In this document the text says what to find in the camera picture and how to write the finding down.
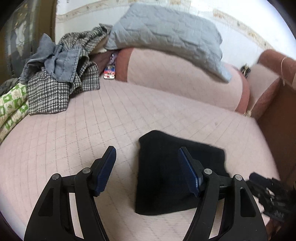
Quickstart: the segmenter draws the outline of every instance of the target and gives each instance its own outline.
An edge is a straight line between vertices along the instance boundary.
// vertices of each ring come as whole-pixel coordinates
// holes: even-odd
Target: clothing pile
[[[100,89],[102,70],[89,55],[106,43],[111,29],[110,25],[100,24],[91,31],[68,33],[57,45],[43,34],[20,78],[9,79],[0,86],[0,144],[28,113],[65,111],[71,94]],[[111,54],[104,53],[102,62],[108,62]]]
[[[65,111],[71,94],[100,88],[99,69],[89,53],[111,29],[101,24],[91,31],[68,33],[58,45],[42,36],[20,77],[28,84],[30,115]]]

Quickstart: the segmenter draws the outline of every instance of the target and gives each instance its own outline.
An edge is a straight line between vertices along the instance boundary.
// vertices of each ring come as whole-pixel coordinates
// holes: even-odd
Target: pink quilted mattress
[[[100,82],[100,90],[78,94],[65,112],[25,117],[1,144],[0,210],[22,238],[48,179],[57,172],[76,174],[113,145],[117,160],[96,198],[110,240],[182,240],[194,209],[160,216],[134,212],[138,139],[154,129],[223,148],[231,175],[279,177],[253,118],[139,85]],[[75,215],[73,222],[81,236]],[[217,223],[212,235],[218,229]]]

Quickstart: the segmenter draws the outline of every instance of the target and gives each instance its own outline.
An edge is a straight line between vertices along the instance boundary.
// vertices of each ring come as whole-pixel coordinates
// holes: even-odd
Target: quilted blanket
[[[133,4],[113,26],[106,49],[145,47],[172,53],[229,82],[221,64],[222,37],[214,23],[161,6]]]
[[[28,110],[26,86],[21,83],[0,97],[0,144],[12,128],[28,114]]]

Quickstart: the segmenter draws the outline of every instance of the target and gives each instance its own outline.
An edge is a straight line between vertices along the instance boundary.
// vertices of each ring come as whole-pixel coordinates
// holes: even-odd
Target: gray pillow
[[[221,64],[221,43],[219,31],[207,19],[161,6],[135,3],[113,26],[105,48],[145,47],[169,52],[229,82],[231,74]]]

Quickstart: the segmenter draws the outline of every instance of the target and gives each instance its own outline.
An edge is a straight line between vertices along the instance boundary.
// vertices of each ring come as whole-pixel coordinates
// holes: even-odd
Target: black cloth
[[[6,80],[0,85],[0,96],[7,94],[13,87],[15,87],[20,81],[18,78]]]
[[[135,212],[159,215],[197,207],[199,198],[189,191],[178,162],[178,149],[186,147],[193,159],[220,176],[224,168],[222,149],[193,142],[161,131],[151,131],[139,139],[139,172]]]

